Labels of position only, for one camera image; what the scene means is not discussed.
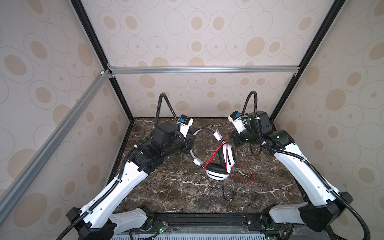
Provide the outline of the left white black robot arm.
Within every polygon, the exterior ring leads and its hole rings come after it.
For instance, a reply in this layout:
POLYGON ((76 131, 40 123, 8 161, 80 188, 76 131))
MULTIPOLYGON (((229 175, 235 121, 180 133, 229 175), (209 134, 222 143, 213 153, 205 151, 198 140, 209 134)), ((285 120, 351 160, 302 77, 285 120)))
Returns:
POLYGON ((58 236, 59 240, 73 229, 78 232, 80 240, 110 240, 130 229, 149 228, 153 215, 146 208, 120 214, 115 214, 114 210, 140 182, 164 163, 166 157, 176 152, 190 153, 195 139, 190 132, 193 119, 185 115, 178 118, 175 114, 167 95, 161 93, 150 135, 132 148, 124 158, 119 174, 93 200, 67 213, 71 223, 58 236), (175 125, 159 124, 162 101, 166 101, 174 115, 175 125))

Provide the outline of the white black headphones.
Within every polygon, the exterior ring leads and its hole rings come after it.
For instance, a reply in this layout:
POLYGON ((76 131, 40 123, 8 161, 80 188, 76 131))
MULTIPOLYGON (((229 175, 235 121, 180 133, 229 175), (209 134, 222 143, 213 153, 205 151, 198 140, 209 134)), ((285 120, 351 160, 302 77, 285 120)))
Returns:
POLYGON ((197 166, 204 168, 209 178, 216 181, 225 181, 231 175, 232 168, 236 164, 234 148, 227 143, 227 140, 223 139, 218 131, 211 128, 199 128, 193 132, 193 136, 196 137, 201 131, 209 131, 215 139, 220 142, 220 145, 206 163, 197 158, 194 155, 193 150, 190 150, 190 156, 197 166))

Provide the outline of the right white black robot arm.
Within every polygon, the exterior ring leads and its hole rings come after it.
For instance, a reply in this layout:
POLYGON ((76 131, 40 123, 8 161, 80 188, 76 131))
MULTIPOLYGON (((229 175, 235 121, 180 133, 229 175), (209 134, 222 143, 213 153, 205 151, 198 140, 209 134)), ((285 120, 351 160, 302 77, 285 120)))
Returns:
POLYGON ((258 111, 256 91, 248 94, 245 105, 250 98, 254 99, 254 109, 251 113, 247 114, 245 110, 235 111, 228 117, 236 129, 232 137, 235 146, 240 147, 248 143, 267 150, 289 170, 306 199, 303 204, 275 205, 267 208, 262 216, 265 228, 269 228, 271 223, 305 225, 315 232, 325 231, 340 240, 341 237, 333 233, 329 225, 348 210, 360 223, 364 232, 363 239, 369 240, 369 227, 351 206, 352 196, 348 192, 340 192, 327 181, 286 131, 273 129, 268 114, 258 111))

